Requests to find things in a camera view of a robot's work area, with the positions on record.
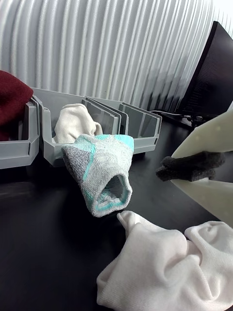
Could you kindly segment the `cream gripper left finger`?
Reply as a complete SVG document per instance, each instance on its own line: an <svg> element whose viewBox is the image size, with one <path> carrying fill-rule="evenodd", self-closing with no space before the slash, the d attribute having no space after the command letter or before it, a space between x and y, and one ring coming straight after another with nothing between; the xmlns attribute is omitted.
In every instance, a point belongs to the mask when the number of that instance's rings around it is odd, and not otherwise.
<svg viewBox="0 0 233 311"><path fill-rule="evenodd" d="M233 111L196 127L162 165L171 170L216 167L221 154L233 150Z"/></svg>

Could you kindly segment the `cream gripper right finger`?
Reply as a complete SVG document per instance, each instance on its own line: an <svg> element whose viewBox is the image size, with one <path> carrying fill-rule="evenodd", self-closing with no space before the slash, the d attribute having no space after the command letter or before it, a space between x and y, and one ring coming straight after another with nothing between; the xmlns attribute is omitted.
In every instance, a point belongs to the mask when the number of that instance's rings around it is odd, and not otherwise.
<svg viewBox="0 0 233 311"><path fill-rule="evenodd" d="M233 225L233 184L213 180L214 169L175 171L163 166L156 175L162 181L171 181L219 220Z"/></svg>

